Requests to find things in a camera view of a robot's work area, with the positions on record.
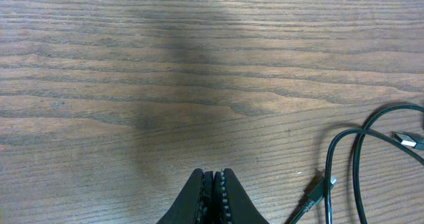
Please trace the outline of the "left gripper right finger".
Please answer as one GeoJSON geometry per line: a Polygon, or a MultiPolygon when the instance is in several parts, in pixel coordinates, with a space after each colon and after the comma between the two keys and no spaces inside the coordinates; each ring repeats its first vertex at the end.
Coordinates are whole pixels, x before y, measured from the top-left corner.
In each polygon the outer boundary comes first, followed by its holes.
{"type": "Polygon", "coordinates": [[[239,179],[230,168],[215,173],[213,222],[218,224],[268,224],[255,208],[239,179]]]}

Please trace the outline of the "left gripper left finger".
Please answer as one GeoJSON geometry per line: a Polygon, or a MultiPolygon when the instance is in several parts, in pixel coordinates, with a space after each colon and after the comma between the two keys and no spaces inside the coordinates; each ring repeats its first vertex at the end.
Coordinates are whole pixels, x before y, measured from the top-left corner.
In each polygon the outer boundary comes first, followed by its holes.
{"type": "Polygon", "coordinates": [[[212,224],[213,172],[195,169],[157,224],[212,224]]]}

